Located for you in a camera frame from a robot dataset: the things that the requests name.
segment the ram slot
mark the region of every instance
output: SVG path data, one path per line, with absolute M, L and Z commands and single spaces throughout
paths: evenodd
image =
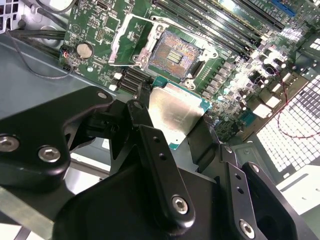
M 164 2 L 164 1 L 159 1 L 157 3 L 157 5 L 163 9 L 167 10 L 168 12 L 170 12 L 174 15 L 177 15 L 177 8 L 172 8 L 172 6 L 169 6 L 168 3 Z M 214 35 L 212 32 L 209 32 L 203 26 L 199 25 L 198 23 L 195 23 L 190 18 L 184 16 L 182 13 L 179 12 L 178 17 L 181 18 L 182 20 L 184 20 L 185 22 L 187 22 L 188 24 L 190 24 L 191 26 L 193 26 L 195 29 L 197 29 L 202 34 L 207 35 L 211 39 L 213 39 L 214 41 L 220 43 L 220 45 L 222 45 L 222 48 L 234 51 L 239 55 L 242 53 L 241 47 L 236 48 L 236 46 L 231 45 L 229 42 L 225 41 L 221 37 L 218 37 L 218 36 Z
M 252 28 L 250 25 L 247 25 L 243 21 L 241 21 L 239 18 L 235 17 L 231 13 L 225 11 L 223 8 L 220 6 L 216 5 L 214 2 L 209 1 L 209 0 L 199 0 L 199 4 L 202 4 L 204 8 L 207 8 L 210 10 L 211 13 L 213 14 L 220 14 L 223 16 L 223 18 L 229 19 L 230 23 L 233 23 L 236 28 L 242 28 L 242 31 L 244 33 L 252 33 L 254 36 L 260 38 L 262 34 L 255 28 Z
M 201 6 L 198 2 L 194 1 L 194 0 L 188 0 L 188 2 L 192 3 L 194 6 L 196 6 L 197 8 L 201 9 L 204 13 L 206 13 L 208 16 L 210 16 L 211 18 L 215 19 L 217 22 L 219 22 L 222 25 L 225 25 L 227 28 L 231 29 L 233 32 L 235 32 L 236 34 L 238 34 L 239 36 L 242 36 L 244 39 L 246 39 L 248 42 L 250 42 L 251 44 L 256 44 L 257 43 L 257 39 L 253 38 L 250 35 L 247 35 L 247 32 L 251 32 L 250 29 L 247 29 L 247 31 L 241 31 L 239 30 L 236 26 L 232 25 L 230 22 L 228 22 L 227 20 L 222 19 L 218 14 L 216 14 L 213 11 L 208 11 L 206 8 L 204 8 L 203 6 Z
M 176 4 L 177 6 L 179 6 L 180 8 L 182 8 L 183 10 L 185 10 L 186 12 L 188 12 L 189 14 L 191 14 L 192 16 L 194 16 L 195 18 L 197 18 L 198 21 L 200 21 L 203 24 L 208 25 L 210 28 L 212 28 L 213 30 L 215 30 L 217 33 L 221 34 L 224 38 L 226 38 L 228 41 L 233 41 L 236 44 L 238 44 L 239 46 L 241 46 L 242 49 L 244 49 L 245 47 L 248 47 L 246 44 L 244 44 L 243 42 L 241 42 L 238 38 L 236 38 L 234 35 L 231 35 L 230 33 L 228 33 L 227 31 L 225 31 L 222 28 L 219 28 L 217 26 L 215 26 L 210 20 L 206 19 L 204 16 L 202 16 L 201 14 L 199 14 L 198 12 L 202 12 L 200 11 L 197 7 L 195 6 L 190 6 L 187 4 L 181 4 L 179 2 L 177 2 L 176 0 L 170 0 L 172 3 Z
M 281 32 L 285 25 L 283 25 L 278 20 L 274 19 L 272 16 L 267 14 L 265 11 L 261 10 L 259 7 L 254 5 L 249 0 L 233 0 L 236 4 L 238 4 L 241 8 L 246 9 L 247 11 L 253 12 L 260 21 L 266 23 L 272 29 Z

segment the wire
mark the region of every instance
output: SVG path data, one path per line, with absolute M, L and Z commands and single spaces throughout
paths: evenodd
M 69 75 L 71 75 L 71 74 L 73 73 L 74 67 L 72 66 L 72 64 L 71 64 L 71 62 L 70 62 L 70 60 L 69 60 L 68 58 L 66 58 L 66 61 L 67 61 L 67 63 L 68 63 L 69 66 L 70 66 L 70 70 L 69 70 L 69 72 L 68 72 L 67 74 L 65 74 L 65 75 L 62 75 L 62 76 L 46 76 L 46 75 L 42 75 L 42 74 L 39 74 L 39 73 L 35 72 L 35 71 L 28 65 L 28 63 L 27 63 L 27 61 L 26 61 L 26 59 L 25 59 L 25 57 L 24 57 L 24 55 L 23 55 L 20 47 L 18 46 L 18 44 L 17 44 L 16 40 L 14 39 L 14 37 L 11 36 L 9 30 L 7 30 L 7 31 L 5 32 L 5 34 L 12 40 L 12 43 L 13 43 L 13 45 L 14 45 L 15 50 L 16 50 L 17 53 L 20 55 L 21 60 L 22 60 L 23 63 L 25 64 L 25 66 L 26 66 L 26 68 L 28 69 L 28 71 L 31 72 L 32 74 L 36 75 L 37 77 L 45 78 L 45 79 L 57 80 L 57 79 L 64 79 L 64 78 L 68 77 Z
M 288 106 L 289 104 L 289 100 L 288 100 L 288 95 L 287 95 L 287 90 L 286 90 L 286 86 L 285 86 L 285 82 L 282 81 L 282 88 L 283 88 L 283 93 L 284 93 L 284 98 L 285 98 L 285 105 L 283 106 L 283 108 L 281 109 L 281 111 L 278 113 L 278 117 L 277 117 L 277 127 L 279 129 L 279 131 L 286 135 L 287 137 L 289 138 L 292 138 L 292 139 L 310 139 L 310 138 L 313 138 L 317 135 L 320 135 L 320 132 L 317 132 L 317 133 L 314 133 L 314 134 L 311 134 L 309 136 L 292 136 L 290 135 L 289 133 L 283 131 L 280 127 L 280 116 L 281 114 L 283 113 L 284 109 L 286 108 L 286 106 Z
M 32 7 L 32 3 L 29 2 L 28 0 L 22 0 L 22 2 L 28 7 L 31 8 Z M 67 29 L 67 24 L 62 21 L 60 18 L 56 17 L 55 15 L 51 14 L 50 12 L 45 11 L 43 8 L 39 8 L 37 10 L 37 12 L 39 14 L 41 14 L 42 16 L 50 19 L 51 21 L 53 21 L 55 24 L 57 24 L 59 27 L 61 27 L 62 29 Z
M 44 10 L 46 10 L 47 12 L 49 13 L 52 13 L 52 14 L 65 14 L 67 13 L 70 9 L 72 9 L 72 7 L 74 6 L 74 4 L 76 3 L 77 0 L 73 0 L 69 6 L 67 6 L 65 9 L 62 9 L 62 10 L 59 10 L 59 11 L 56 11 L 56 10 L 53 10 L 51 7 L 48 7 L 47 5 L 43 4 L 41 2 L 41 0 L 35 0 L 37 4 L 39 4 L 40 7 L 42 7 Z

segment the hole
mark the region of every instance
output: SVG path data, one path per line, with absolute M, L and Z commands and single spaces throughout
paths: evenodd
M 157 138 L 156 136 L 153 137 L 153 140 L 154 140 L 156 143 L 160 143 L 160 139 Z
M 183 209 L 185 207 L 185 205 L 184 205 L 184 203 L 182 201 L 176 201 L 175 203 L 181 209 Z
M 6 20 L 6 28 L 9 29 L 9 30 L 11 30 L 11 18 L 8 18 L 8 19 Z
M 242 188 L 237 187 L 236 189 L 238 190 L 238 192 L 239 192 L 239 193 L 241 193 L 241 194 L 245 194 L 245 192 L 242 190 Z
M 18 12 L 18 7 L 19 7 L 19 4 L 13 4 L 13 7 L 12 7 L 12 13 L 17 13 Z
M 138 102 L 138 101 L 135 101 L 134 103 L 133 103 L 138 109 L 143 109 L 144 107 L 140 104 L 140 102 Z
M 241 177 L 238 174 L 235 174 L 235 177 L 239 180 L 241 180 Z
M 163 153 L 159 154 L 159 158 L 163 161 L 167 160 L 167 157 Z
M 244 229 L 245 229 L 248 233 L 251 233 L 251 228 L 248 227 L 247 225 L 245 225 Z
M 11 4 L 5 6 L 5 14 L 11 13 Z

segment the dimm slot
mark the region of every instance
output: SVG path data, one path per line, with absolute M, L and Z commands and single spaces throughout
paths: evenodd
M 281 32 L 285 26 L 279 22 L 278 20 L 274 19 L 272 16 L 267 14 L 265 11 L 258 8 L 249 0 L 233 0 L 236 4 L 240 7 L 246 9 L 247 11 L 253 12 L 263 23 L 266 23 L 272 29 Z
M 231 29 L 232 31 L 236 32 L 237 34 L 241 35 L 244 39 L 246 39 L 247 41 L 249 41 L 252 44 L 256 44 L 257 40 L 252 38 L 249 35 L 246 35 L 245 32 L 240 31 L 239 29 L 237 29 L 235 26 L 233 26 L 230 22 L 222 19 L 220 16 L 218 16 L 215 12 L 212 11 L 208 11 L 207 9 L 205 9 L 203 6 L 201 6 L 199 3 L 195 2 L 194 0 L 187 0 L 190 3 L 194 4 L 195 6 L 197 6 L 199 9 L 201 9 L 204 13 L 208 14 L 211 18 L 215 19 L 216 21 L 220 22 L 222 25 L 226 25 L 229 29 Z
M 244 32 L 252 32 L 258 38 L 260 38 L 262 36 L 258 30 L 248 26 L 247 24 L 244 24 L 241 20 L 239 20 L 238 18 L 235 18 L 229 12 L 226 12 L 223 8 L 217 6 L 214 2 L 211 2 L 209 0 L 203 0 L 203 1 L 205 1 L 208 5 L 210 5 L 211 8 L 215 9 L 216 11 L 221 13 L 224 17 L 228 18 L 232 22 L 235 22 L 236 24 L 237 23 L 240 24 L 242 26 L 242 28 L 244 28 L 244 30 L 245 30 Z
M 241 50 L 236 49 L 235 47 L 231 46 L 229 43 L 225 42 L 224 40 L 221 40 L 220 38 L 216 37 L 215 35 L 213 35 L 210 32 L 207 31 L 203 31 L 203 27 L 201 27 L 198 24 L 195 24 L 194 22 L 192 22 L 189 18 L 181 15 L 181 14 L 177 14 L 177 11 L 174 9 L 171 9 L 170 6 L 165 5 L 164 2 L 157 2 L 157 5 L 159 5 L 161 8 L 167 10 L 168 12 L 178 16 L 179 18 L 181 18 L 182 20 L 184 20 L 186 23 L 190 24 L 191 26 L 193 26 L 195 29 L 197 29 L 199 32 L 201 32 L 204 35 L 209 36 L 210 38 L 212 38 L 214 41 L 216 41 L 217 43 L 220 44 L 220 47 L 224 48 L 224 49 L 228 49 L 231 51 L 234 51 L 235 53 L 237 53 L 238 55 L 240 55 L 242 52 Z
M 177 6 L 179 6 L 180 8 L 184 9 L 185 11 L 187 11 L 188 13 L 190 13 L 191 15 L 193 15 L 194 17 L 198 18 L 198 20 L 204 24 L 207 24 L 210 28 L 214 29 L 215 31 L 217 31 L 218 33 L 220 33 L 221 35 L 223 35 L 225 38 L 235 42 L 236 44 L 238 44 L 239 46 L 241 46 L 241 48 L 245 48 L 248 47 L 247 45 L 245 45 L 243 42 L 241 42 L 239 39 L 236 39 L 233 35 L 229 34 L 227 31 L 225 31 L 224 29 L 221 29 L 215 25 L 213 25 L 212 22 L 209 22 L 206 18 L 203 18 L 201 15 L 197 14 L 195 11 L 193 11 L 193 9 L 188 9 L 185 6 L 188 5 L 184 5 L 184 4 L 180 4 L 179 2 L 176 2 L 175 0 L 170 0 L 171 2 L 175 3 Z

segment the perforated metal panel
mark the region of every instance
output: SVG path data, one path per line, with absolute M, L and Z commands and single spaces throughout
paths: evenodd
M 278 129 L 278 114 L 257 134 L 279 172 L 288 167 L 297 171 L 320 156 L 320 75 L 289 102 L 279 124 L 283 132 L 299 138 Z
M 17 28 L 21 19 L 20 7 L 20 0 L 0 0 L 0 34 L 3 34 L 6 29 Z

